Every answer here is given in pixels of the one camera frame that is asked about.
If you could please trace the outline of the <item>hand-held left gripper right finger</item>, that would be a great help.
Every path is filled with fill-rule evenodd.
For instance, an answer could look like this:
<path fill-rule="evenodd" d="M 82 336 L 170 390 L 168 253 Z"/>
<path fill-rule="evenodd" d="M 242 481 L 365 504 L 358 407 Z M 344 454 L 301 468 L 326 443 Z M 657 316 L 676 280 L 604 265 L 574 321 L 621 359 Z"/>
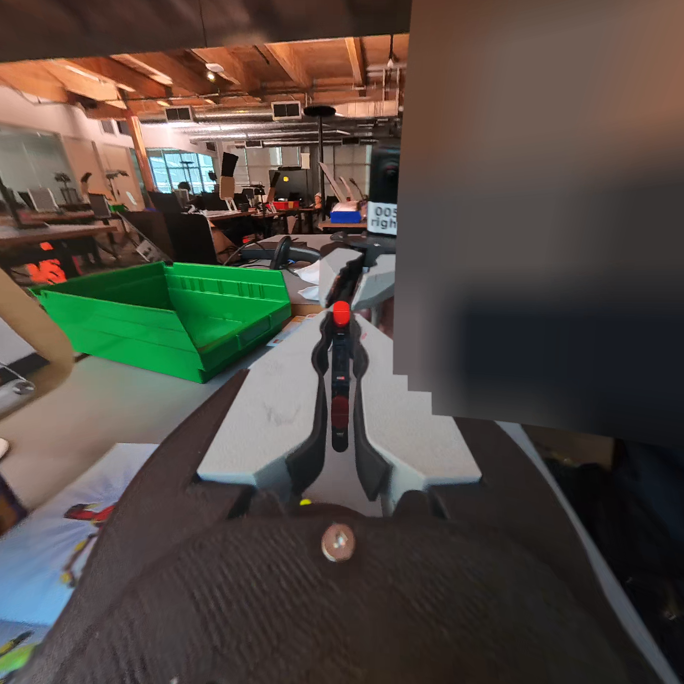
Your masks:
<path fill-rule="evenodd" d="M 394 374 L 393 341 L 357 315 L 349 330 L 356 471 L 367 499 L 390 516 L 406 492 L 478 483 L 482 472 L 454 419 L 433 415 L 428 393 Z"/>

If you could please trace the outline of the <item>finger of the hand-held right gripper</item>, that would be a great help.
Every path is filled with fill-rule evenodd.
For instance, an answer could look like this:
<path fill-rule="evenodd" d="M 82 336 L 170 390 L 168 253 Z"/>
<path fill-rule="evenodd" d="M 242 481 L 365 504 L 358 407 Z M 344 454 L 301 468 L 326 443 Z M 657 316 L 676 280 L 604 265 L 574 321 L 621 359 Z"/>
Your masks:
<path fill-rule="evenodd" d="M 320 306 L 329 309 L 337 301 L 352 303 L 356 286 L 363 275 L 364 253 L 336 248 L 318 261 L 320 266 Z"/>
<path fill-rule="evenodd" d="M 395 294 L 395 254 L 381 254 L 364 271 L 354 289 L 352 311 L 375 309 Z"/>

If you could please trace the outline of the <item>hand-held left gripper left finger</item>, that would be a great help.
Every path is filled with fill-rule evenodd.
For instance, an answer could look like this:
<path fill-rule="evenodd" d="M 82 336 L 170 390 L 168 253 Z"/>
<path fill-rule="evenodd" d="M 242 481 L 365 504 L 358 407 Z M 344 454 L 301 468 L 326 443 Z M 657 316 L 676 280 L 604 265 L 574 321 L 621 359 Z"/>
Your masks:
<path fill-rule="evenodd" d="M 322 311 L 249 368 L 197 474 L 277 494 L 302 494 L 325 460 L 328 313 Z"/>

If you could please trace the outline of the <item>black lego leg red tip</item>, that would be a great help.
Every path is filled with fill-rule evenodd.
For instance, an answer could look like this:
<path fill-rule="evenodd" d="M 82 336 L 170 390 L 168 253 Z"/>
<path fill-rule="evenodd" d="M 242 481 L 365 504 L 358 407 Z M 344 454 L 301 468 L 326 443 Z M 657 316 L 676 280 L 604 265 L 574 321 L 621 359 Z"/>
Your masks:
<path fill-rule="evenodd" d="M 349 304 L 337 301 L 332 306 L 332 338 L 330 346 L 330 428 L 332 449 L 343 453 L 349 443 L 351 388 L 351 310 Z"/>

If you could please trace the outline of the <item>white crumpled bag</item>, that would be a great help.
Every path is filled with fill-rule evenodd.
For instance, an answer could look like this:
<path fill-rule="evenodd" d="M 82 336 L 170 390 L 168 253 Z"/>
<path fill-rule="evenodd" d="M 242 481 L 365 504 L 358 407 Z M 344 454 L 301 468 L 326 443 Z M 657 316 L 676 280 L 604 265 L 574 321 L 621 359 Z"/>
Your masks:
<path fill-rule="evenodd" d="M 324 307 L 324 300 L 320 296 L 320 261 L 316 261 L 303 268 L 294 269 L 294 274 L 306 283 L 297 292 L 298 295 L 309 304 L 317 304 Z"/>

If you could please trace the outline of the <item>black barcode scanner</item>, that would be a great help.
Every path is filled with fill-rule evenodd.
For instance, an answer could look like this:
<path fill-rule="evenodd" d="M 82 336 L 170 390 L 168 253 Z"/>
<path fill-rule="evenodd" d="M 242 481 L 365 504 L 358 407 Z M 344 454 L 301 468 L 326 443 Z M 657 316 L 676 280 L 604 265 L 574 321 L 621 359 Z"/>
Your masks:
<path fill-rule="evenodd" d="M 297 245 L 290 235 L 285 235 L 278 242 L 270 258 L 269 269 L 281 270 L 287 268 L 290 262 L 316 263 L 321 258 L 320 252 L 308 247 L 306 244 Z"/>

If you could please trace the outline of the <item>white paper leaflet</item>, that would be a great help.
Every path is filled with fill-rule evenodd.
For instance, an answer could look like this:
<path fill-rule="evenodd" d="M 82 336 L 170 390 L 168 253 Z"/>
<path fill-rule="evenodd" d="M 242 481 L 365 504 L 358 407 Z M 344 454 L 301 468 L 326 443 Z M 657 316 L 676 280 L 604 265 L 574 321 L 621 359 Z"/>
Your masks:
<path fill-rule="evenodd" d="M 311 320 L 310 315 L 295 315 L 293 316 L 271 340 L 266 344 L 268 347 L 276 347 L 285 339 L 297 332 L 299 328 L 306 322 Z"/>

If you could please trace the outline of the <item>dark chair back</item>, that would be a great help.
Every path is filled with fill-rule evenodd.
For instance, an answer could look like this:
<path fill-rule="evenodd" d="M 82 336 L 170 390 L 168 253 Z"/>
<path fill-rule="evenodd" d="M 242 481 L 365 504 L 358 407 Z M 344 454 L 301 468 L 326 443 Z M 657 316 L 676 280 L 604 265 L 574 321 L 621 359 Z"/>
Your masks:
<path fill-rule="evenodd" d="M 219 265 L 209 221 L 202 214 L 163 213 L 173 262 Z"/>

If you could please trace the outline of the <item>green plastic bin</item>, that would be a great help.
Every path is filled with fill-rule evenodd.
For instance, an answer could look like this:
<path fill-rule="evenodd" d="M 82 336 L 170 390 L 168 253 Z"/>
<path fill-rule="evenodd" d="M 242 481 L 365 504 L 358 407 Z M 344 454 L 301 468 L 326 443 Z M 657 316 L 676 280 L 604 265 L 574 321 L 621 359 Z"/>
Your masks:
<path fill-rule="evenodd" d="M 204 384 L 290 318 L 280 271 L 162 262 L 37 286 L 75 352 Z"/>

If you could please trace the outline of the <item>plywood sign stand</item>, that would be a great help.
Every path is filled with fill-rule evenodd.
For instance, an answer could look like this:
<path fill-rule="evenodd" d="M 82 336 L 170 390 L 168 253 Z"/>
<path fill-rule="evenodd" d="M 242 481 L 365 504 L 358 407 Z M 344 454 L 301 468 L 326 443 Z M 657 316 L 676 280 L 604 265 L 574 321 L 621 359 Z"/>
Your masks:
<path fill-rule="evenodd" d="M 59 387 L 73 366 L 73 348 L 66 335 L 39 303 L 2 271 L 1 418 Z M 13 394 L 8 384 L 17 378 L 33 382 L 33 394 Z"/>

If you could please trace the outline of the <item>scorpion picture instruction booklet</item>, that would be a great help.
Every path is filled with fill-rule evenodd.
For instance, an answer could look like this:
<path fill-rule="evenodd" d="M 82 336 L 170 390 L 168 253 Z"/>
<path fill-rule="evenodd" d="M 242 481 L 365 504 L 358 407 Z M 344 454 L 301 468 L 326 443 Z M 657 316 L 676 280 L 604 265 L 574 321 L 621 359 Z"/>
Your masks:
<path fill-rule="evenodd" d="M 153 443 L 118 443 L 1 537 L 1 621 L 51 626 Z"/>

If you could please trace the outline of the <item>wooden background desk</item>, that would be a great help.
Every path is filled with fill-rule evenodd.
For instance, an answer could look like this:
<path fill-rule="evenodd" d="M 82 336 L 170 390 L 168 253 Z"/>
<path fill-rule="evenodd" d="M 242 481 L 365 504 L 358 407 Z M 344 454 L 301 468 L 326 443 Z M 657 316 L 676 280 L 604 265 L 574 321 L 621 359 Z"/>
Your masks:
<path fill-rule="evenodd" d="M 101 264 L 100 251 L 113 252 L 115 235 L 121 232 L 119 220 L 107 224 L 57 224 L 28 227 L 1 227 L 1 262 L 4 268 L 24 263 L 37 264 L 57 259 L 62 269 L 73 269 L 75 257 Z"/>

